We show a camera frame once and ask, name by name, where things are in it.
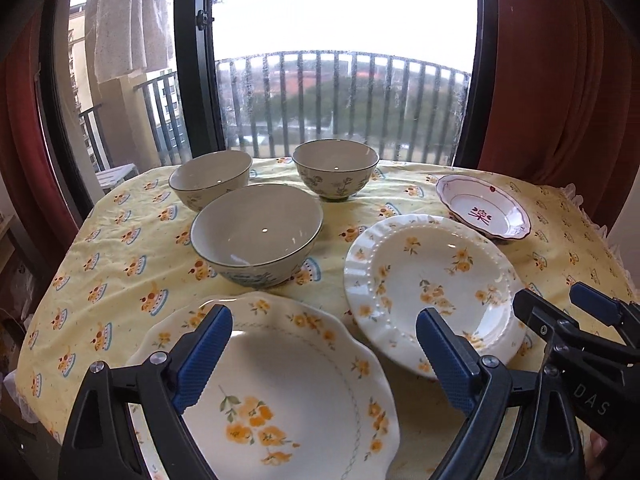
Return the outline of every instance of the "sky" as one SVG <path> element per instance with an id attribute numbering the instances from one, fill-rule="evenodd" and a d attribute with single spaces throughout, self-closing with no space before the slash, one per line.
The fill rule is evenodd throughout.
<path id="1" fill-rule="evenodd" d="M 71 0 L 71 5 L 85 0 Z M 355 50 L 471 72 L 477 0 L 223 0 L 217 59 L 282 50 Z"/>

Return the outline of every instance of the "scalloped plate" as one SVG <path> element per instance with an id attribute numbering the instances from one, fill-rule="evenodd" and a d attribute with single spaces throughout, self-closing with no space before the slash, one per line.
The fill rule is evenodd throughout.
<path id="1" fill-rule="evenodd" d="M 220 480 L 384 480 L 400 438 L 391 389 L 373 352 L 321 310 L 264 292 L 207 298 L 152 327 L 127 365 L 169 351 L 216 303 L 234 330 L 184 421 Z M 164 480 L 143 410 L 130 410 Z"/>
<path id="2" fill-rule="evenodd" d="M 450 174 L 438 180 L 436 192 L 461 221 L 491 237 L 521 240 L 531 232 L 531 221 L 524 208 L 490 182 Z"/>
<path id="3" fill-rule="evenodd" d="M 425 377 L 435 374 L 415 320 L 427 306 L 479 354 L 503 363 L 524 339 L 511 307 L 523 285 L 507 257 L 473 229 L 440 216 L 393 216 L 366 229 L 347 254 L 344 288 L 371 343 Z"/>

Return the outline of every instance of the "hand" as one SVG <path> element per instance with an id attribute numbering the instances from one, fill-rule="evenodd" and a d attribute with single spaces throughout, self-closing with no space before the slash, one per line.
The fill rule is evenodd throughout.
<path id="1" fill-rule="evenodd" d="M 584 450 L 587 478 L 588 480 L 599 480 L 604 475 L 605 465 L 598 460 L 598 457 L 607 446 L 607 441 L 595 431 L 591 431 L 589 440 L 591 445 Z"/>

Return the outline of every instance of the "patterned tablecloth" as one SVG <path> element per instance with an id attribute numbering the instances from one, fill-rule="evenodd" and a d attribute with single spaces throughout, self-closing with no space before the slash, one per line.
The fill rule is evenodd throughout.
<path id="1" fill-rule="evenodd" d="M 157 168 L 128 180 L 98 202 L 69 249 L 38 307 L 22 347 L 17 386 L 43 425 L 59 441 L 87 367 L 102 359 L 122 366 L 151 326 L 208 295 L 248 289 L 216 276 L 190 244 L 194 213 L 171 192 L 174 168 Z M 367 186 L 345 203 L 322 203 L 324 225 L 303 269 L 269 292 L 288 296 L 340 317 L 360 340 L 342 286 L 344 257 L 358 230 L 391 215 L 447 215 L 435 191 L 452 172 L 478 176 L 510 193 L 526 209 L 532 232 L 499 245 L 527 287 L 565 308 L 584 330 L 617 339 L 571 306 L 569 286 L 584 281 L 629 300 L 624 270 L 590 222 L 564 194 L 498 174 L 427 164 L 380 162 Z M 256 160 L 251 183 L 279 182 L 305 189 L 290 158 Z M 538 370 L 543 344 L 527 336 L 511 367 Z M 437 383 L 380 356 L 394 392 L 401 445 L 390 479 L 428 478 L 463 421 Z M 484 470 L 493 478 L 508 443 L 506 418 Z"/>

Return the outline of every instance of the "ceramic bowl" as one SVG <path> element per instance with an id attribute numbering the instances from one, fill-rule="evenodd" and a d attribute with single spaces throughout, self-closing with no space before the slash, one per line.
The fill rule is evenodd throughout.
<path id="1" fill-rule="evenodd" d="M 219 196 L 249 183 L 251 155 L 238 150 L 206 153 L 179 166 L 169 177 L 169 186 L 193 211 Z"/>
<path id="2" fill-rule="evenodd" d="M 152 327 L 127 365 L 169 351 L 214 304 L 233 332 L 184 423 L 217 477 L 384 480 L 400 440 L 391 389 L 374 353 L 321 310 L 263 292 L 207 298 Z M 129 409 L 152 478 L 167 478 L 142 408 Z"/>
<path id="3" fill-rule="evenodd" d="M 380 160 L 366 144 L 342 139 L 305 142 L 292 158 L 302 182 L 328 200 L 346 200 L 359 192 Z"/>
<path id="4" fill-rule="evenodd" d="M 318 199 L 284 184 L 256 184 L 211 202 L 191 225 L 191 244 L 232 282 L 255 288 L 288 280 L 322 226 Z"/>
<path id="5" fill-rule="evenodd" d="M 479 354 L 507 363 L 525 336 L 513 313 L 523 288 L 507 257 L 459 222 L 430 215 L 387 218 L 351 245 L 344 266 L 351 311 L 367 338 L 396 363 L 434 378 L 415 321 L 435 307 Z"/>
<path id="6" fill-rule="evenodd" d="M 531 232 L 531 222 L 524 208 L 490 182 L 450 174 L 438 181 L 436 192 L 454 215 L 490 237 L 521 240 Z"/>

